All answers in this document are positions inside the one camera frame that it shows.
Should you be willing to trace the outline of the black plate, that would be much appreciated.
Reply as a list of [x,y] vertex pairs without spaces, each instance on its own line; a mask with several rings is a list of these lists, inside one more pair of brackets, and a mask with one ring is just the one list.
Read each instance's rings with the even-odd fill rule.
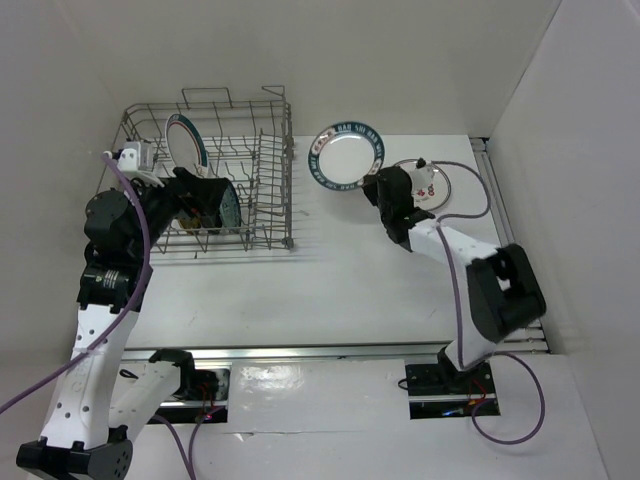
[[198,227],[201,234],[220,235],[223,229],[222,220],[218,212],[212,215],[199,215]]

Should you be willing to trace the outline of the yellow patterned plate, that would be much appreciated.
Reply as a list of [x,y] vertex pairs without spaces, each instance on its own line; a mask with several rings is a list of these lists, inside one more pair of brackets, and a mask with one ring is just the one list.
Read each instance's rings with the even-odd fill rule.
[[192,236],[200,234],[201,223],[198,218],[178,218],[176,222],[184,233]]

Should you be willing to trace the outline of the blue floral plate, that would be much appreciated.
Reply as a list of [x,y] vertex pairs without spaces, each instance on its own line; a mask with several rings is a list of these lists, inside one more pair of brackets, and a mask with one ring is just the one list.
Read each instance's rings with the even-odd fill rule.
[[221,198],[218,215],[221,225],[226,229],[237,229],[242,223],[242,212],[235,187],[229,182]]

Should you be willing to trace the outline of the green red ring plate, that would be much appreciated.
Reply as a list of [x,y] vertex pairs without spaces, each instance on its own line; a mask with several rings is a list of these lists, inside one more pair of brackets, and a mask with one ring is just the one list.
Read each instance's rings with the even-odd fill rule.
[[164,138],[175,167],[186,169],[198,177],[206,177],[208,153],[193,122],[180,113],[172,114],[165,123]]

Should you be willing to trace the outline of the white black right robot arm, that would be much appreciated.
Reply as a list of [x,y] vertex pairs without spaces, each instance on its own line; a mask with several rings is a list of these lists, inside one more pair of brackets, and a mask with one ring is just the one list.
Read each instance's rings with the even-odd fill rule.
[[490,244],[445,224],[484,217],[491,209],[490,196],[479,213],[435,215],[416,206],[413,198],[425,173],[424,167],[411,172],[386,167],[365,176],[362,189],[393,243],[449,268],[456,338],[438,353],[436,379],[444,390],[457,392],[469,383],[472,370],[508,336],[542,317],[547,305],[521,245]]

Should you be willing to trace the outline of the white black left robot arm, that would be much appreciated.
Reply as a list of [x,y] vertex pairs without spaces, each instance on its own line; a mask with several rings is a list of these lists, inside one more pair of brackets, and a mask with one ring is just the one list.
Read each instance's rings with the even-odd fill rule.
[[219,220],[236,201],[228,179],[177,167],[157,186],[135,178],[87,203],[71,359],[55,375],[61,389],[39,438],[19,447],[19,468],[41,479],[123,479],[135,439],[164,401],[199,401],[203,417],[213,411],[218,377],[179,349],[154,352],[125,394],[112,395],[151,278],[152,247],[177,216]]

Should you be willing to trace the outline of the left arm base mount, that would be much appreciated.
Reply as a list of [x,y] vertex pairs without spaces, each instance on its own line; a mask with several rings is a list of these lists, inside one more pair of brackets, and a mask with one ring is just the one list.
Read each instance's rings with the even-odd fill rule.
[[158,350],[110,407],[109,424],[132,433],[156,415],[175,423],[216,419],[226,408],[229,380],[229,369],[199,368],[187,351]]

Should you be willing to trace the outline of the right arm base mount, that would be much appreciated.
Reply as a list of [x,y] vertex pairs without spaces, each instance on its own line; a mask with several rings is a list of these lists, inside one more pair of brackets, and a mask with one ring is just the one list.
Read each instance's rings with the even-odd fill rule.
[[500,415],[488,362],[460,373],[438,353],[433,362],[406,364],[397,386],[408,395],[411,420]]

